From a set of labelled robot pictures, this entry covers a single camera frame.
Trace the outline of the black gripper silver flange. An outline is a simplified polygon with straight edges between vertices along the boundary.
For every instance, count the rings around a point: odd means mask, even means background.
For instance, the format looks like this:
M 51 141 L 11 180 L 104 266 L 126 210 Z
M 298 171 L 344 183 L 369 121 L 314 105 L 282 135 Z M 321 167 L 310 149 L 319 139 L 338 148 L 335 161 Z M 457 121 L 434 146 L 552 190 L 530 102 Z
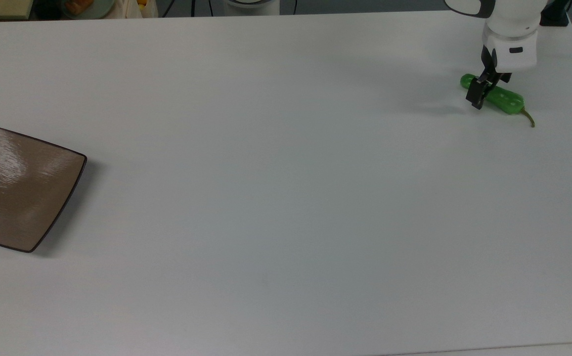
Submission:
M 484 70 L 480 76 L 467 74 L 468 83 L 466 100 L 477 110 L 482 109 L 484 100 L 492 89 L 492 83 L 509 83 L 512 73 L 501 74 L 496 70 L 496 51 L 489 50 L 485 45 L 482 48 L 482 64 Z

